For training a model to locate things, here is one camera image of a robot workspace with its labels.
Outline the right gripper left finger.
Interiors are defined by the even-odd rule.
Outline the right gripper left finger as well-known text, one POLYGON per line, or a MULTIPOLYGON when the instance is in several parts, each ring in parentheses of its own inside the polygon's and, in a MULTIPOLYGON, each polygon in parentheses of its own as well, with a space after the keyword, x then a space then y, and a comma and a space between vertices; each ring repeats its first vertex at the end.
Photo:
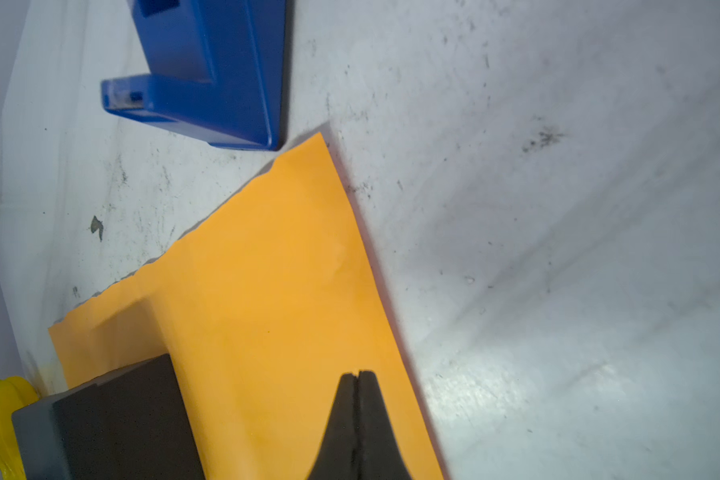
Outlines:
POLYGON ((309 480, 359 477, 358 378, 341 376, 309 480))

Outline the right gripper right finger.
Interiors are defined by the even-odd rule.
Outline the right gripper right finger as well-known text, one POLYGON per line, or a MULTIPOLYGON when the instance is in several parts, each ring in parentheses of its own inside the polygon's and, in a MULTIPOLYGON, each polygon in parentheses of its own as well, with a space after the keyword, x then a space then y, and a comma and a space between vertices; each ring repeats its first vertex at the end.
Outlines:
POLYGON ((358 478, 411 480, 372 371, 361 371, 358 375, 356 414, 358 478))

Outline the dark blue gift box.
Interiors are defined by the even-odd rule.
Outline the dark blue gift box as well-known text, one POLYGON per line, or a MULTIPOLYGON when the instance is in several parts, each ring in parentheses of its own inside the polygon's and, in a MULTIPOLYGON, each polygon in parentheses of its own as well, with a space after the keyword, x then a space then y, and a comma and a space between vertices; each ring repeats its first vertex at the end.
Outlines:
POLYGON ((11 416, 29 479, 201 479, 169 355, 101 375, 11 416))

